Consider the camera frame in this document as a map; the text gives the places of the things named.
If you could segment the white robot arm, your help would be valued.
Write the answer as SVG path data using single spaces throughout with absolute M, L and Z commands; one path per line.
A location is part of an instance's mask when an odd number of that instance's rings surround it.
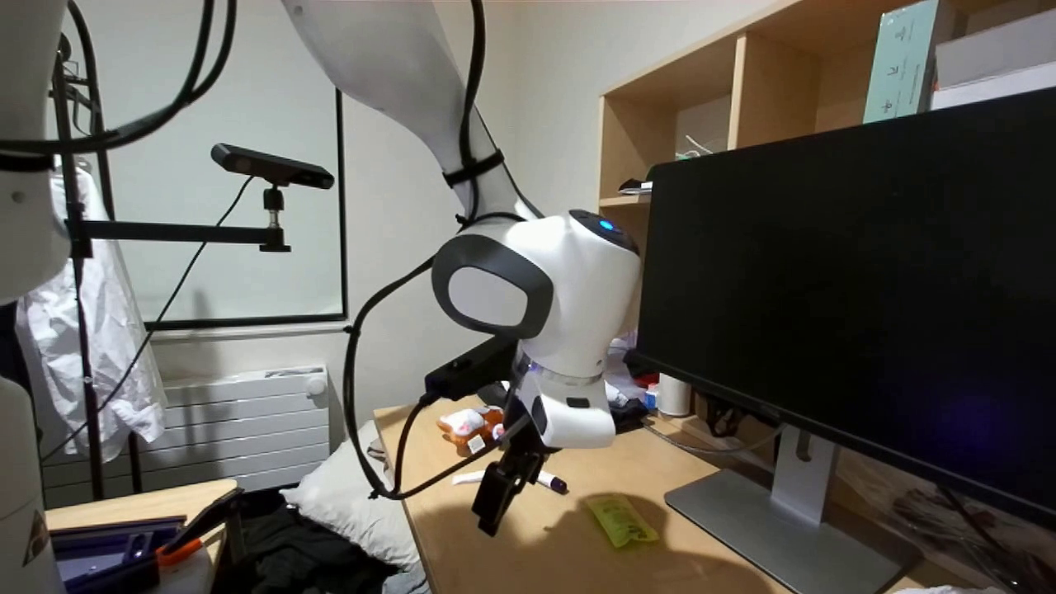
M 471 503 L 478 529 L 493 533 L 552 452 L 614 442 L 604 360 L 630 310 L 640 252 L 604 216 L 542 216 L 522 198 L 476 108 L 480 67 L 448 57 L 430 0 L 280 3 L 331 82 L 421 139 L 461 200 L 457 233 L 426 272 L 443 314 L 485 337 L 437 391 L 508 387 L 500 454 Z

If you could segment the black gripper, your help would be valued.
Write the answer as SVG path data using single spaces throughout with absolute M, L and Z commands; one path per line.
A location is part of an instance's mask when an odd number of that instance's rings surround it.
M 505 412 L 497 439 L 500 459 L 491 462 L 478 482 L 471 514 L 485 535 L 497 535 L 500 519 L 523 482 L 542 486 L 552 450 L 536 439 L 527 406 L 515 382 L 500 380 L 485 391 L 485 398 Z

